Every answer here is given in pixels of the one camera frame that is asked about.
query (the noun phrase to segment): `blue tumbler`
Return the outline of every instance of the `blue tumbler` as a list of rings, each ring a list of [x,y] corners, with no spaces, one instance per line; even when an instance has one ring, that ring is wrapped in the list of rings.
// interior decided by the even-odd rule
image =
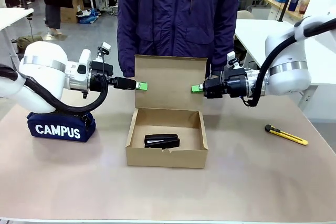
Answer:
[[[298,3],[299,3],[299,0],[290,0],[288,10],[290,10],[291,12],[294,12],[296,7],[298,6]]]

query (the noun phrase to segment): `brown table surface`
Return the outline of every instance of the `brown table surface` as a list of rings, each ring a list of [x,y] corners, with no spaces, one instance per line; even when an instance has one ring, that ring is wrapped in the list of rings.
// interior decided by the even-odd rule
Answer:
[[[265,1],[266,3],[272,5],[272,6],[275,6],[276,8],[280,8],[280,10],[282,10],[283,7],[284,7],[284,5],[285,5],[284,3],[279,3],[279,2],[276,1],[276,0],[264,0],[264,1]],[[303,19],[303,15],[302,15],[302,14],[299,14],[299,8],[300,8],[299,5],[296,7],[296,10],[295,10],[294,12],[291,12],[290,10],[288,10],[288,7],[287,7],[287,10],[286,10],[286,13],[287,13],[289,16],[291,16],[291,17],[293,17],[293,18],[295,18],[295,19],[297,19],[297,20],[301,20],[301,19]]]
[[[79,92],[63,101],[81,106]],[[128,167],[133,91],[110,90],[86,143],[33,138],[28,111],[0,121],[0,217],[29,220],[336,220],[336,156],[287,97],[204,101],[205,169]],[[309,141],[264,131],[272,124]]]

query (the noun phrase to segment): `navy jacket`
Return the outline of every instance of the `navy jacket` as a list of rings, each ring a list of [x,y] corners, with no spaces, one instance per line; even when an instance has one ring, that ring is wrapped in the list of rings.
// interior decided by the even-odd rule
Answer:
[[[233,50],[238,0],[119,0],[119,65],[134,76],[134,55],[208,58],[222,71]]]

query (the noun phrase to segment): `yellow box cutter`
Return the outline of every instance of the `yellow box cutter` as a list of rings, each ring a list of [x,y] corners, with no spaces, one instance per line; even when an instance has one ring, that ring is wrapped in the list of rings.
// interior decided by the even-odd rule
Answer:
[[[298,144],[302,144],[302,145],[307,145],[308,144],[308,141],[307,140],[304,140],[302,138],[299,138],[297,136],[293,136],[289,133],[286,133],[286,132],[283,132],[277,128],[274,128],[272,125],[270,124],[267,124],[265,125],[265,131],[269,132],[269,133],[272,133],[274,135],[278,135],[278,136],[281,136],[283,138],[286,138],[288,140],[291,140],[293,142],[296,142]]]

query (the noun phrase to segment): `jacket sleeve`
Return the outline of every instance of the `jacket sleeve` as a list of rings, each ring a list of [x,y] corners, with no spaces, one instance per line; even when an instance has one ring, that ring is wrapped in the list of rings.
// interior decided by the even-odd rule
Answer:
[[[119,0],[118,4],[118,59],[125,77],[134,77],[134,61],[138,53],[138,0]]]
[[[223,71],[227,54],[234,49],[234,34],[239,0],[218,0],[214,36],[215,50],[211,60],[212,71]]]

